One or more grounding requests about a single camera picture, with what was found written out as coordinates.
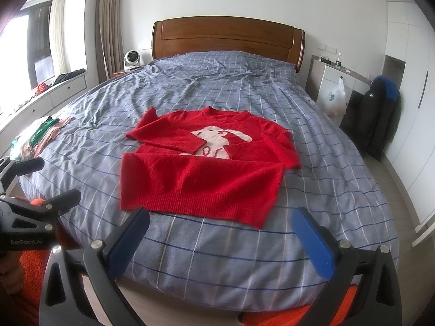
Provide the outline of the person's left hand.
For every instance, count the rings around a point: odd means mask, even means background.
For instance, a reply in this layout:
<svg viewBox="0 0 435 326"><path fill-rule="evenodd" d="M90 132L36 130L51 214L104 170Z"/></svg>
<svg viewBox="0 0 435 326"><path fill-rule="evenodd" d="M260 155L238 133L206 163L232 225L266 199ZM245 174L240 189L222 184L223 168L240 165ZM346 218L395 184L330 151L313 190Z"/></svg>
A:
<svg viewBox="0 0 435 326"><path fill-rule="evenodd" d="M10 251L1 257L0 280L7 294L20 291L24 282L24 268L20 262L21 251Z"/></svg>

